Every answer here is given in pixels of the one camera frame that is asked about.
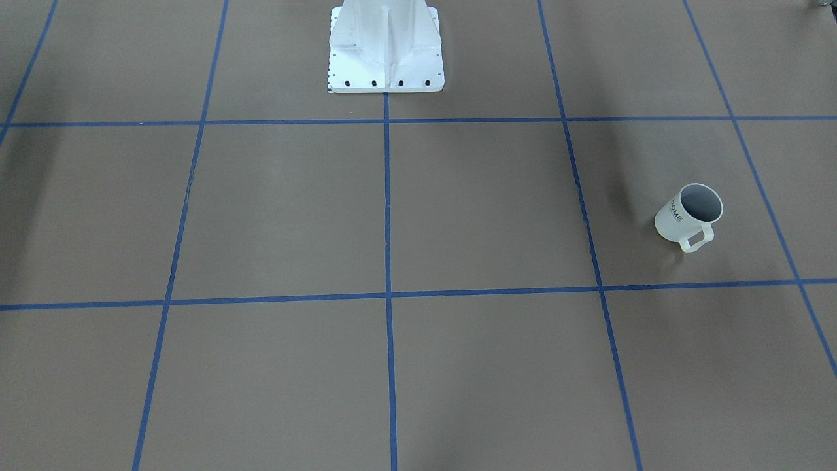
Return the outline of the white ribbed mug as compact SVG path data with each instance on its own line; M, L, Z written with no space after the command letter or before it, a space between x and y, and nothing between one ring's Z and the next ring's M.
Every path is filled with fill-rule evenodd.
M687 184L654 217L661 238L683 253L695 253L715 239L713 225L723 217L723 201L713 188Z

